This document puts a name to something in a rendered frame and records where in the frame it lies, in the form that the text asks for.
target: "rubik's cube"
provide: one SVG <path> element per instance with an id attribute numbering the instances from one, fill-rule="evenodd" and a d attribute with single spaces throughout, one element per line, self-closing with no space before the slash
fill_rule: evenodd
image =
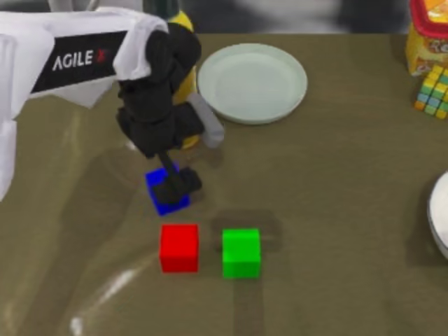
<path id="1" fill-rule="evenodd" d="M 421 86 L 414 107 L 445 119 L 448 116 L 448 69 L 435 65 Z"/>

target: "plate rim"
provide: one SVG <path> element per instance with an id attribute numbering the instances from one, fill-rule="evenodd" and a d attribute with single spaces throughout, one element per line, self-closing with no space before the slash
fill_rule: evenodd
<path id="1" fill-rule="evenodd" d="M 297 75 L 297 77 L 303 83 L 304 89 L 300 94 L 297 95 L 297 99 L 296 99 L 296 102 L 294 103 L 293 107 L 290 108 L 285 113 L 280 113 L 279 115 L 276 115 L 274 118 L 266 118 L 264 120 L 247 120 L 247 119 L 236 118 L 236 117 L 228 115 L 222 111 L 219 111 L 212 104 L 212 102 L 210 102 L 210 99 L 207 99 L 207 97 L 202 95 L 201 88 L 203 88 L 205 85 L 204 84 L 204 69 L 205 69 L 205 71 L 207 71 L 207 67 L 210 67 L 211 66 L 210 64 L 217 62 L 216 59 L 219 58 L 220 56 L 222 56 L 222 54 L 228 53 L 230 50 L 234 50 L 234 53 L 230 53 L 229 55 L 225 56 L 225 57 L 231 57 L 233 55 L 238 55 L 240 53 L 240 52 L 238 52 L 238 49 L 241 50 L 241 49 L 247 48 L 247 47 L 259 48 L 261 51 L 269 50 L 269 49 L 275 50 L 276 53 L 281 53 L 281 54 L 284 54 L 285 56 L 289 57 L 292 60 L 292 62 L 295 64 L 296 69 L 300 70 L 301 74 Z M 275 123 L 278 120 L 287 118 L 302 103 L 302 101 L 305 98 L 307 91 L 308 91 L 308 84 L 309 84 L 309 79 L 308 79 L 307 72 L 305 71 L 305 68 L 302 66 L 302 64 L 296 57 L 292 56 L 289 52 L 287 52 L 281 48 L 278 48 L 274 45 L 265 44 L 265 43 L 237 43 L 237 44 L 233 44 L 233 45 L 228 45 L 228 46 L 221 48 L 221 49 L 213 52 L 212 54 L 210 54 L 210 56 L 208 56 L 203 61 L 203 63 L 201 64 L 201 66 L 197 72 L 197 89 L 198 89 L 199 93 L 202 95 L 202 97 L 204 98 L 204 100 L 216 112 L 216 114 L 218 114 L 220 117 L 222 117 L 226 120 L 232 121 L 234 123 L 243 124 L 243 125 L 266 125 L 266 124 Z"/>

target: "tabletop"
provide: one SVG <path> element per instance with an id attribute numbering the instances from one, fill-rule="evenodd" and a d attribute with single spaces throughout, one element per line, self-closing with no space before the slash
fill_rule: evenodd
<path id="1" fill-rule="evenodd" d="M 440 336 L 448 264 L 426 203 L 447 169 L 447 124 L 412 108 L 405 36 L 202 35 L 204 57 L 243 42 L 296 56 L 309 77 L 287 119 L 225 122 L 220 150 L 178 152 L 204 182 L 157 216 L 125 146 L 116 88 L 87 110 L 55 97 L 18 117 L 0 203 L 0 334 Z M 197 223 L 200 271 L 161 274 L 161 223 Z M 223 228 L 257 227 L 262 276 L 221 276 Z"/>

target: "red cube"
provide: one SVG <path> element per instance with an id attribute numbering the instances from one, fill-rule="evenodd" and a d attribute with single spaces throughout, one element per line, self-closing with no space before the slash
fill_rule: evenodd
<path id="1" fill-rule="evenodd" d="M 165 273 L 197 272 L 199 229 L 196 224 L 164 224 L 160 234 L 159 259 Z"/>

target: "robotic arm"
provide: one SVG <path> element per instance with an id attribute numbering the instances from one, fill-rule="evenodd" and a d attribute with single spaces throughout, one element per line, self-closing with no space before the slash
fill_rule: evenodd
<path id="1" fill-rule="evenodd" d="M 177 24 L 124 8 L 91 12 L 0 14 L 0 200 L 13 179 L 16 123 L 29 97 L 59 95 L 91 106 L 120 85 L 117 121 L 147 157 L 158 156 L 168 177 L 157 200 L 176 203 L 201 188 L 190 168 L 177 171 L 167 154 L 201 134 L 217 147 L 224 129 L 198 94 L 174 106 L 172 95 L 200 58 L 195 35 Z"/>

